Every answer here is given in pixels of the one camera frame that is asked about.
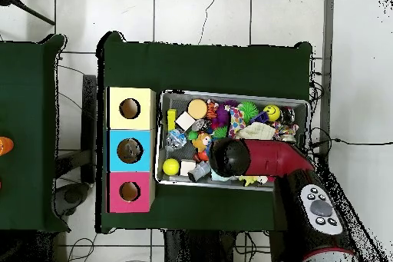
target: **green cloth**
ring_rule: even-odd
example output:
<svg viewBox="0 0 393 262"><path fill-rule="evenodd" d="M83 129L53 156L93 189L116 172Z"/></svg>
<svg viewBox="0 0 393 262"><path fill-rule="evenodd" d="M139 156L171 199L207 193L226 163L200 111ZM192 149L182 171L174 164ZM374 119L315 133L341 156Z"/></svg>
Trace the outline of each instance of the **green cloth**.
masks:
<svg viewBox="0 0 393 262"><path fill-rule="evenodd" d="M62 35L42 43L0 42L0 229L63 231L52 212L56 106L54 64Z"/></svg>
<svg viewBox="0 0 393 262"><path fill-rule="evenodd" d="M112 32L104 42L104 86L151 88L157 96L180 89L308 100L311 53L309 43L297 48L140 44ZM158 184L149 213L110 214L103 203L101 226L273 230L273 194Z"/></svg>

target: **yellow ball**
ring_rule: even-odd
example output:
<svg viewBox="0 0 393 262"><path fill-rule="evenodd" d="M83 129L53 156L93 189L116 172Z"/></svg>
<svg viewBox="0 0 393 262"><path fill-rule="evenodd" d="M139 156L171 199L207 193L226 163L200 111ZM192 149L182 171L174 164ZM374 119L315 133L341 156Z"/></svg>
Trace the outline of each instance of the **yellow ball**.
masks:
<svg viewBox="0 0 393 262"><path fill-rule="evenodd" d="M166 159L163 163L163 172L166 175L176 175L179 172L179 162L176 159Z"/></svg>
<svg viewBox="0 0 393 262"><path fill-rule="evenodd" d="M275 105L267 105L263 111L267 113L270 122L274 122L279 118L280 111L279 107Z"/></svg>

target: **stacked colored boxes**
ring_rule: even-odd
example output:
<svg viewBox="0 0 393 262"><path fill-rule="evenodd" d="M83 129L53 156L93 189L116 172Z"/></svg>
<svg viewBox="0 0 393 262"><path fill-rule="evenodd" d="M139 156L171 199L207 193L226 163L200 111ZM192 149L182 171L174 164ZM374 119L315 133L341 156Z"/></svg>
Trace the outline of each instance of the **stacked colored boxes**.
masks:
<svg viewBox="0 0 393 262"><path fill-rule="evenodd" d="M148 212L155 188L156 94L107 87L106 95L107 212Z"/></svg>

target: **box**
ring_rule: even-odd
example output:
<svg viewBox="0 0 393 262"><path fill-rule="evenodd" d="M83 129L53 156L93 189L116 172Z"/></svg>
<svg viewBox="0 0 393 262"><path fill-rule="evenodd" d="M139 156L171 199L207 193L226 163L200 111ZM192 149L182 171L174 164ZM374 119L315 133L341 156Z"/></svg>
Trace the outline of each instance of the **box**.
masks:
<svg viewBox="0 0 393 262"><path fill-rule="evenodd" d="M177 114L180 115L184 111L187 111L188 103L196 98L207 101L211 99L217 103L233 99L238 102L251 101L261 111L268 104L275 104L279 107L291 107L295 110L295 123L299 126L296 132L296 141L298 147L304 146L308 142L309 138L309 122L310 122L310 105L307 101L296 100L296 99L285 99L285 98L266 98L256 96L242 96L242 95L226 95L226 94L214 94L207 92L196 92L196 91L171 91L166 90L160 93L160 107L162 115L167 114L167 110L174 108L177 110ZM156 145L156 163L155 163L155 178L160 184L170 185L190 185L195 187L220 187L237 190L264 190L272 191L273 183L267 182L260 187L249 185L243 186L242 181L229 180L226 182L212 181L211 178L206 178L202 182L193 183L186 176L168 176L163 172L162 166L166 159L175 158L179 162L182 159L191 159L195 154L195 147L187 141L186 145L180 150L167 151L165 149L167 137L167 125L165 120L161 120L157 128L157 145Z"/></svg>
<svg viewBox="0 0 393 262"><path fill-rule="evenodd" d="M146 88L105 90L107 212L148 212L155 194L156 95Z"/></svg>

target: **white cube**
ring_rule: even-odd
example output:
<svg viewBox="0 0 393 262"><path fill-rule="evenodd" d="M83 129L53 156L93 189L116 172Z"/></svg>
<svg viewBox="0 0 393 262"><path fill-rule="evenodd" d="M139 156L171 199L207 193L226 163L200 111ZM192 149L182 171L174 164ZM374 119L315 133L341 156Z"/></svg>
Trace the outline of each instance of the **white cube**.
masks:
<svg viewBox="0 0 393 262"><path fill-rule="evenodd" d="M188 176L188 172L192 171L197 166L197 163L192 160L182 159L180 163L180 175Z"/></svg>
<svg viewBox="0 0 393 262"><path fill-rule="evenodd" d="M183 130L187 131L193 123L195 122L194 118L189 115L186 111L182 113L176 120L177 125L179 125Z"/></svg>

